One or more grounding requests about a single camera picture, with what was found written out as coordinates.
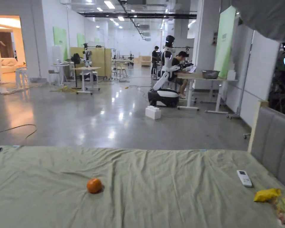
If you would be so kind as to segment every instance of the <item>green panel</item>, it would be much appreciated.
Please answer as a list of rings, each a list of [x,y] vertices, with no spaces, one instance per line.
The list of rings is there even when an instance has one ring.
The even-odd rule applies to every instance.
[[[54,33],[54,44],[60,45],[61,49],[64,54],[64,59],[62,61],[65,61],[67,57],[67,31],[63,28],[53,27],[53,33]]]
[[[77,33],[77,46],[79,48],[83,48],[83,44],[85,43],[85,36]]]
[[[229,70],[229,58],[235,13],[235,8],[229,7],[227,10],[221,13],[219,19],[218,41],[216,46],[216,60],[214,69],[216,71],[220,71],[218,76],[222,79],[227,78]]]

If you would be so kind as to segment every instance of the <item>tangerine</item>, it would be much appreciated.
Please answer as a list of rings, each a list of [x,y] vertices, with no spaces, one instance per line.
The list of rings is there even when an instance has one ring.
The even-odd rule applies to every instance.
[[[98,178],[92,178],[87,183],[88,192],[95,194],[101,191],[102,182]]]

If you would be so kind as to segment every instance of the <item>metal bowl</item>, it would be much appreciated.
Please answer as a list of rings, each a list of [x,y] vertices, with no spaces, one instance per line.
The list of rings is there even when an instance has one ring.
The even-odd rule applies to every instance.
[[[220,71],[204,70],[202,71],[204,79],[217,79]]]

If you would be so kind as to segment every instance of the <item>remote control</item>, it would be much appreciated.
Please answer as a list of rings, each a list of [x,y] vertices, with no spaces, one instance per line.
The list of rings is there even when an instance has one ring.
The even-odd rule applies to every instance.
[[[252,182],[251,182],[250,178],[248,177],[247,173],[244,170],[237,170],[236,172],[238,173],[239,178],[242,181],[242,184],[245,187],[251,188],[252,187]]]

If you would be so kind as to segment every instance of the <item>person sitting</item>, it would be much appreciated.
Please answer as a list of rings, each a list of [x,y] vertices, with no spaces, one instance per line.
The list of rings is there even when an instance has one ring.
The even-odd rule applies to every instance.
[[[179,65],[180,62],[184,61],[186,59],[186,57],[188,57],[188,56],[189,56],[188,53],[186,53],[184,51],[181,51],[175,58],[173,58],[172,66]],[[176,72],[178,72],[178,71],[172,72],[172,76],[168,80],[169,81],[175,81],[175,83],[180,85],[180,89],[178,91],[179,98],[180,99],[185,99],[186,97],[184,95],[184,91],[185,91],[185,88],[186,88],[186,86],[188,84],[188,80],[187,79],[177,78]]]
[[[156,75],[157,61],[158,61],[158,56],[157,56],[158,49],[159,49],[159,47],[155,46],[154,51],[152,52],[152,70],[151,70],[151,75]]]

